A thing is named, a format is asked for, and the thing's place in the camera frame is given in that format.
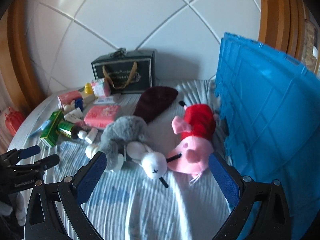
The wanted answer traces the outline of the blue plastic comb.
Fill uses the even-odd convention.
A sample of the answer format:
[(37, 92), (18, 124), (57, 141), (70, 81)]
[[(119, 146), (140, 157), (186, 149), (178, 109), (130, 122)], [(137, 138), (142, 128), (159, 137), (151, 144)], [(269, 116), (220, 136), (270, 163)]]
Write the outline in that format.
[(38, 127), (35, 131), (29, 134), (29, 138), (37, 135), (38, 133), (42, 132), (45, 128), (47, 128), (52, 123), (51, 120), (46, 120), (40, 127)]

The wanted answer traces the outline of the dark maroon cloth pouch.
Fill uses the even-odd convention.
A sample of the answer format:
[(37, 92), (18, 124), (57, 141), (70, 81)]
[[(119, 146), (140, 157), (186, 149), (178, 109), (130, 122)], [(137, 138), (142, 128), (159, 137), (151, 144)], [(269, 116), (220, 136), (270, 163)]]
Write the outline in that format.
[(178, 91), (167, 86), (155, 86), (143, 92), (137, 102), (134, 116), (142, 118), (147, 124), (155, 120), (176, 100)]

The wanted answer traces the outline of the red plastic container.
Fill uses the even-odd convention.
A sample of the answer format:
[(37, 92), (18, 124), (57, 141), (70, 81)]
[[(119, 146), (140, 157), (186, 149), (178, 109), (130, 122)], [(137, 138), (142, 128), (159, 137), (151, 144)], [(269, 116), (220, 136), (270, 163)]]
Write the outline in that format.
[(17, 133), (24, 120), (24, 115), (12, 107), (8, 107), (1, 112), (1, 122), (12, 136)]

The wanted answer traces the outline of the black gift bag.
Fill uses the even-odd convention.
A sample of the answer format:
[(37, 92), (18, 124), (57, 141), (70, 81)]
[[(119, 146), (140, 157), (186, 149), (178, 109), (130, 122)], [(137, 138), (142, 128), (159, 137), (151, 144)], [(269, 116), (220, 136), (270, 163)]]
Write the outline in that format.
[(91, 65), (95, 79), (104, 79), (111, 93), (138, 94), (156, 85), (156, 51), (120, 48), (95, 59)]

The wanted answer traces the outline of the green glass bottle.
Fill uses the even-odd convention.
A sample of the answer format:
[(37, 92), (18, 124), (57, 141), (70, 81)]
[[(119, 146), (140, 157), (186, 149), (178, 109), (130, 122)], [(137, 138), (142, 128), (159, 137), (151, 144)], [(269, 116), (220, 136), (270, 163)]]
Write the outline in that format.
[(66, 121), (60, 122), (57, 126), (57, 129), (62, 135), (72, 139), (77, 139), (80, 131), (78, 126)]

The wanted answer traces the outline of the small pink tissue pack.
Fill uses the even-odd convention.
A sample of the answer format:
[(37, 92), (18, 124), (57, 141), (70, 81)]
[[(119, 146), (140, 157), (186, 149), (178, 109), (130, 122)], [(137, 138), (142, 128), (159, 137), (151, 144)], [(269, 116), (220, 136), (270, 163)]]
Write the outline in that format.
[(120, 116), (120, 105), (95, 105), (85, 115), (84, 122), (89, 127), (105, 129)]

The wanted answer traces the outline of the green medicine box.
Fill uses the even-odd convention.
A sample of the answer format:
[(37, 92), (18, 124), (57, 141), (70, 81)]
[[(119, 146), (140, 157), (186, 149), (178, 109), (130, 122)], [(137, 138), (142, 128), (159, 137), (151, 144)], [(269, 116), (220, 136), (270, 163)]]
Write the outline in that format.
[(40, 140), (48, 147), (54, 147), (57, 145), (57, 141), (60, 135), (58, 131), (58, 124), (64, 120), (62, 111), (54, 111), (49, 117), (50, 124), (42, 131)]

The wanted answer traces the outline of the white blue card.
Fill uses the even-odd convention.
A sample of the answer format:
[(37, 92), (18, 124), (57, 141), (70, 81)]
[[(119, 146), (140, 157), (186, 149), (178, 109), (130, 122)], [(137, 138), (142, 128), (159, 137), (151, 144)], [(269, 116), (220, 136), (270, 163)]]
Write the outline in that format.
[(99, 97), (97, 98), (93, 104), (94, 105), (109, 105), (109, 104), (114, 104), (117, 103), (120, 99), (120, 94), (114, 94), (111, 96), (107, 97)]

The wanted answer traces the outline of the small toy figure blue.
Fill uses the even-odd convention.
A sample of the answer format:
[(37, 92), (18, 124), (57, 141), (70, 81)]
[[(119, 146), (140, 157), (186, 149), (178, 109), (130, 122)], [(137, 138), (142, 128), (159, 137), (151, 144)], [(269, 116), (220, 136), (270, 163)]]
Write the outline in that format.
[(80, 111), (84, 110), (83, 98), (77, 98), (73, 100), (70, 104), (63, 105), (63, 111), (66, 113), (76, 109), (80, 109)]

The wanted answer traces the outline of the grey white plush animal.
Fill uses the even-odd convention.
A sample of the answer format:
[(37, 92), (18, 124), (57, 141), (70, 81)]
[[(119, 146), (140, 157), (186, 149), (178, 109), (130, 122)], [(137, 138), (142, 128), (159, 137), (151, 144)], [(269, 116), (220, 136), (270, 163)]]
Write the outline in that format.
[(122, 116), (107, 125), (100, 144), (89, 144), (85, 154), (92, 159), (97, 152), (106, 155), (106, 171), (118, 172), (126, 161), (137, 163), (150, 179), (159, 180), (167, 189), (163, 176), (167, 172), (167, 159), (149, 146), (148, 126), (137, 116)]

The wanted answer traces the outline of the pink pig plush red dress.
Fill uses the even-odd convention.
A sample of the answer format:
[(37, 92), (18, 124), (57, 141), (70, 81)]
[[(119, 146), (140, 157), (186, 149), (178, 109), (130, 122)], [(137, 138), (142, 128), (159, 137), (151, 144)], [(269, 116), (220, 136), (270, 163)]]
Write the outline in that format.
[(167, 154), (168, 168), (172, 171), (189, 174), (195, 184), (208, 169), (208, 161), (213, 148), (213, 135), (216, 129), (216, 114), (207, 104), (186, 105), (180, 101), (184, 116), (175, 116), (171, 127), (180, 143)]

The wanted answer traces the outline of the floral pink tissue pack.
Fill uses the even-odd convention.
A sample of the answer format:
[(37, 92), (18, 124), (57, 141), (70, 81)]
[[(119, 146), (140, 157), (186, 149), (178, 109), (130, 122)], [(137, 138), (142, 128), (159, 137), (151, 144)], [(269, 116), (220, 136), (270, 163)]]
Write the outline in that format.
[(93, 80), (91, 87), (96, 98), (105, 98), (111, 95), (108, 81), (105, 78)]

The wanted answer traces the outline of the white gloved hand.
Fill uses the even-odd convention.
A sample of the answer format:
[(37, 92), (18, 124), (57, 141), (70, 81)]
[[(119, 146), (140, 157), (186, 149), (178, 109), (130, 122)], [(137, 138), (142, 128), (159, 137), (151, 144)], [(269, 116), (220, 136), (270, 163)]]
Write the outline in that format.
[(9, 217), (14, 214), (19, 226), (25, 224), (25, 203), (24, 198), (20, 192), (13, 194), (5, 194), (1, 192), (1, 215)]

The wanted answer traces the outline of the yellow cap bottle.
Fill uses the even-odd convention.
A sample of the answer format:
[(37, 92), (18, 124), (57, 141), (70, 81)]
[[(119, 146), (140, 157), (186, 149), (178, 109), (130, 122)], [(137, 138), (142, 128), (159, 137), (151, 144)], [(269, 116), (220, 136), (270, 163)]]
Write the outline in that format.
[(81, 92), (84, 103), (88, 104), (95, 100), (95, 94), (93, 92), (91, 83), (86, 83), (84, 90)]

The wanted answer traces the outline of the white small bottle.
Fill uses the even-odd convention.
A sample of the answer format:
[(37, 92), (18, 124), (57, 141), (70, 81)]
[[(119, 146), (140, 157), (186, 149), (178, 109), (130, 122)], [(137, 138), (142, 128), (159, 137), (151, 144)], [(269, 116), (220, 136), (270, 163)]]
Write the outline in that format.
[(77, 136), (81, 140), (85, 140), (89, 144), (93, 144), (95, 141), (96, 137), (98, 135), (98, 130), (96, 128), (91, 128), (88, 132), (80, 130), (77, 133)]

